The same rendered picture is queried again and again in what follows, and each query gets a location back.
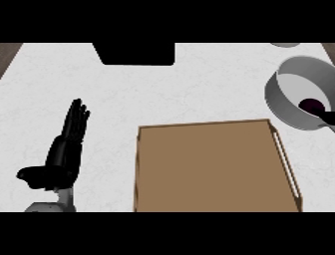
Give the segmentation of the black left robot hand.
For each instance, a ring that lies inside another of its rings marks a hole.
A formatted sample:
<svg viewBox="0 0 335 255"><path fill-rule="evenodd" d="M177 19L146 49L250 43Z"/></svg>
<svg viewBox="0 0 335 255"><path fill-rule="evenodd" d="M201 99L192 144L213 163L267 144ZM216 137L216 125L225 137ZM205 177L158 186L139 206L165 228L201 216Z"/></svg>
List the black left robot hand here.
<svg viewBox="0 0 335 255"><path fill-rule="evenodd" d="M80 175L89 117L87 106L81 99L75 99L66 113L62 133L50 145L46 163L24 167L16 174L32 189L44 188L50 191L74 186Z"/></svg>

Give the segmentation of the dark purple eggplant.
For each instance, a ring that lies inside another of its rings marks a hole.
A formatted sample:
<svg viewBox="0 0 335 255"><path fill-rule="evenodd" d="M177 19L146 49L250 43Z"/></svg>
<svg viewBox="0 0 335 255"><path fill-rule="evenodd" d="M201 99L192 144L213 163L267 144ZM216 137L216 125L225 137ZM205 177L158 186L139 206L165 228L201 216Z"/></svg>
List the dark purple eggplant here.
<svg viewBox="0 0 335 255"><path fill-rule="evenodd" d="M299 108L313 116L321 116L325 113L325 107L316 99L304 99Z"/></svg>

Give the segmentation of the brown wooden tray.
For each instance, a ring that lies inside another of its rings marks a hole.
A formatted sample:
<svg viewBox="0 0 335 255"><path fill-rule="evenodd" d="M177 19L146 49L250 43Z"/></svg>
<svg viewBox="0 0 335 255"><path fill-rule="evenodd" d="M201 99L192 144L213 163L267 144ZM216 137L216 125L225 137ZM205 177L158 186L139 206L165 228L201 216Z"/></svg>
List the brown wooden tray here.
<svg viewBox="0 0 335 255"><path fill-rule="evenodd" d="M139 129L136 212L300 210L300 189L270 120Z"/></svg>

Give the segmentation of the black appliance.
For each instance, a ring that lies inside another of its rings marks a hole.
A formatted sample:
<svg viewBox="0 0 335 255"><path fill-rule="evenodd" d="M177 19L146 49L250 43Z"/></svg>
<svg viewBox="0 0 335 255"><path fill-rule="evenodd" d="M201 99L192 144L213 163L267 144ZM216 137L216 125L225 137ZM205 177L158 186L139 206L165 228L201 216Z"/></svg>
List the black appliance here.
<svg viewBox="0 0 335 255"><path fill-rule="evenodd" d="M174 64L174 43L94 43L105 65L171 66Z"/></svg>

